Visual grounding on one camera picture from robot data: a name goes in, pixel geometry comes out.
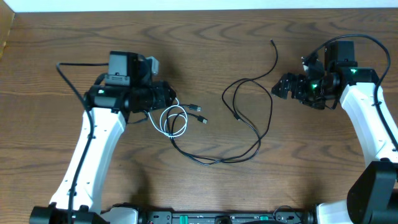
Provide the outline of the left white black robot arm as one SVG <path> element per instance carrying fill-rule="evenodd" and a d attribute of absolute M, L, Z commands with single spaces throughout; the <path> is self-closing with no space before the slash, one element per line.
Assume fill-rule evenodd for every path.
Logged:
<path fill-rule="evenodd" d="M 132 113 L 172 105 L 176 93 L 153 81 L 159 61 L 133 52 L 112 51 L 106 73 L 78 99 L 84 107 L 81 133 L 67 172 L 46 207 L 34 207 L 30 223 L 139 223 L 137 209 L 118 205 L 101 211 L 103 185 L 114 149 Z"/>

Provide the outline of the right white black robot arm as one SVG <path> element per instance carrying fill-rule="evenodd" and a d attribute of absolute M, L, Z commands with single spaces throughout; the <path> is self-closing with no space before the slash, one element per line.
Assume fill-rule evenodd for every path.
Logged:
<path fill-rule="evenodd" d="M 335 37 L 302 59 L 304 74 L 286 73 L 272 94 L 291 95 L 303 105 L 324 110 L 327 101 L 341 105 L 353 124 L 361 145 L 365 170 L 346 199 L 320 203 L 305 212 L 302 223 L 397 223 L 397 126 L 373 68 L 359 67 L 353 35 Z"/>

